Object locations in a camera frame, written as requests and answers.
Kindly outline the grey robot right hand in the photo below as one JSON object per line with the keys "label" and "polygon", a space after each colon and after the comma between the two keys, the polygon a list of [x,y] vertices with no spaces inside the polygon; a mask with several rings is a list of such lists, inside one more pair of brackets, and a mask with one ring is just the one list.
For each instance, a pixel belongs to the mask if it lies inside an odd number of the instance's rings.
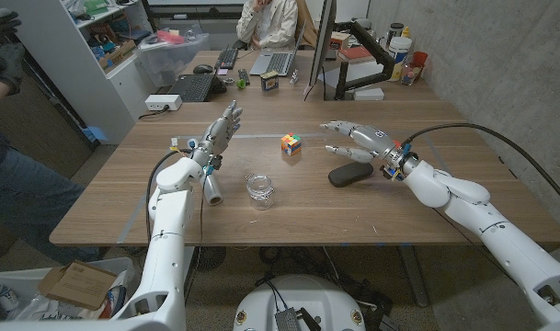
{"label": "grey robot right hand", "polygon": [[339,132],[353,139],[359,148],[345,148],[335,145],[326,145],[328,152],[346,156],[355,162],[368,164],[374,158],[381,160],[395,155],[396,146],[394,141],[383,131],[372,127],[344,120],[332,120],[320,124],[324,130]]}

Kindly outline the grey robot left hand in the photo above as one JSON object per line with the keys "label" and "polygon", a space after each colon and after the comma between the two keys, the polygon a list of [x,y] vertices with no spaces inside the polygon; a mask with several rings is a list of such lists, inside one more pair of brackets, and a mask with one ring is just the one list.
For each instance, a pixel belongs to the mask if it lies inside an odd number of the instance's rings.
{"label": "grey robot left hand", "polygon": [[206,129],[199,147],[205,149],[208,154],[222,154],[228,147],[233,135],[240,128],[242,112],[243,109],[237,106],[236,100],[233,100],[224,110],[222,116]]}

